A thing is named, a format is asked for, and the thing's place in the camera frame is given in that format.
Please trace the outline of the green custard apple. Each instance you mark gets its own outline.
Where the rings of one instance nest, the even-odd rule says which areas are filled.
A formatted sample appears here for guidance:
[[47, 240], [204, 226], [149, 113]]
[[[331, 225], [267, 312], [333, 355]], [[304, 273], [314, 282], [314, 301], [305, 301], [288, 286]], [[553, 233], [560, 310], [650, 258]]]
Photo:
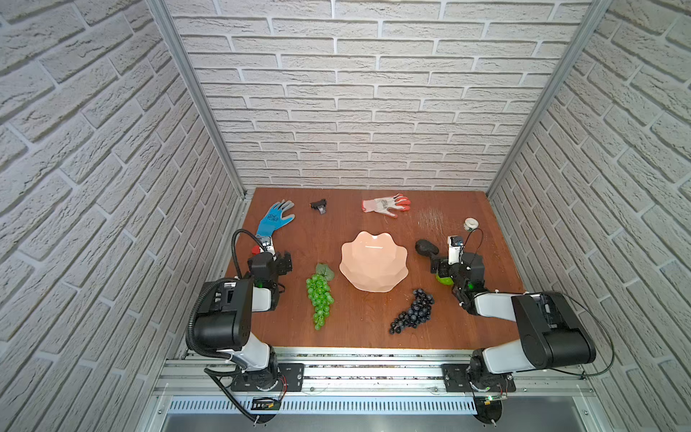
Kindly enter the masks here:
[[437, 282], [440, 284], [446, 285], [446, 286], [453, 286], [453, 278], [449, 276], [441, 277], [440, 275], [436, 275], [435, 278], [437, 279]]

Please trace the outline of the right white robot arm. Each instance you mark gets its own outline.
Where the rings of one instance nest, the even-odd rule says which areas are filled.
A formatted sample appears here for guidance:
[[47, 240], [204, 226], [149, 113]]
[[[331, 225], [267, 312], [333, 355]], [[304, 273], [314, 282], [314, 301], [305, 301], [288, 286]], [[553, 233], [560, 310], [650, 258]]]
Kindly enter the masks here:
[[460, 253], [442, 257], [433, 248], [428, 255], [431, 272], [452, 280], [452, 294], [467, 313], [518, 327], [517, 340], [473, 352], [467, 374], [474, 385], [484, 389], [516, 372], [595, 361], [595, 344], [563, 294], [492, 292], [472, 279], [483, 272]]

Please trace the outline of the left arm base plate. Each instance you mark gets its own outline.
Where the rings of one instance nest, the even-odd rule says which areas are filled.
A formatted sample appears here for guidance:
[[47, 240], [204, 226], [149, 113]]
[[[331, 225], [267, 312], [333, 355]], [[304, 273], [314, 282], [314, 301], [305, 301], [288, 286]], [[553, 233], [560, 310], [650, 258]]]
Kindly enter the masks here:
[[305, 365], [279, 363], [269, 365], [261, 371], [238, 375], [230, 385], [232, 392], [300, 392], [302, 390]]

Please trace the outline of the black avocado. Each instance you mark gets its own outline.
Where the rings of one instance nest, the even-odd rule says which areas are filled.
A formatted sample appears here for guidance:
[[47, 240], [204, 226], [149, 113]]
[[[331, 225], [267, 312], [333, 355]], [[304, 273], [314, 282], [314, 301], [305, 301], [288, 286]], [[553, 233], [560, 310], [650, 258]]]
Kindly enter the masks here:
[[426, 239], [420, 239], [415, 244], [416, 252], [422, 257], [437, 257], [439, 254], [439, 248], [433, 244], [431, 241]]

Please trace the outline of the green grape bunch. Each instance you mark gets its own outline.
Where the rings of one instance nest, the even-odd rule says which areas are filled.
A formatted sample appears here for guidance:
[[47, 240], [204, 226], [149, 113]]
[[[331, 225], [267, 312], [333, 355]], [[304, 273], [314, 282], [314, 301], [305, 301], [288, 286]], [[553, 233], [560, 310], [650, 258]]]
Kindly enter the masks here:
[[306, 279], [308, 298], [313, 307], [313, 325], [321, 330], [330, 316], [330, 308], [335, 299], [331, 293], [329, 283], [335, 278], [335, 273], [327, 264], [317, 264], [315, 273]]

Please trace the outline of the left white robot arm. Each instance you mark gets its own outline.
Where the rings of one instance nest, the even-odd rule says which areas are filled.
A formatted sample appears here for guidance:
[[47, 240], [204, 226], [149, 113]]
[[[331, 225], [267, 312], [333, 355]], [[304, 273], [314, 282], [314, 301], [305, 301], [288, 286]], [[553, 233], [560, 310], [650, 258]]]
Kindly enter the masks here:
[[234, 364], [263, 389], [279, 381], [274, 349], [251, 330], [255, 312], [273, 311], [284, 286], [279, 277], [293, 270], [291, 254], [261, 252], [248, 259], [248, 274], [203, 285], [187, 322], [187, 347], [200, 356]]

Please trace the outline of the dark purple grape bunch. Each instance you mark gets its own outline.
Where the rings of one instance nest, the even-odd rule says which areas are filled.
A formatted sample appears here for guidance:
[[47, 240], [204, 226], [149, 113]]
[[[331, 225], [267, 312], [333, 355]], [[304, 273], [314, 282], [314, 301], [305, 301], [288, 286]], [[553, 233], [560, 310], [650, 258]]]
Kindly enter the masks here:
[[408, 309], [402, 311], [390, 324], [390, 334], [401, 334], [404, 329], [417, 329], [419, 326], [429, 322], [432, 315], [432, 307], [435, 298], [423, 289], [415, 289], [413, 301]]

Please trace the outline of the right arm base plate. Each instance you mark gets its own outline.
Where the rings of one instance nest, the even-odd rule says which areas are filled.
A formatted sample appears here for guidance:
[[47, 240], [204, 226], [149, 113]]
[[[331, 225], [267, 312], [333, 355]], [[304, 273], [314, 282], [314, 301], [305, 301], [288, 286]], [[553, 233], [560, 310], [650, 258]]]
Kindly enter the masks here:
[[512, 374], [491, 374], [482, 365], [444, 364], [442, 378], [447, 392], [515, 392]]

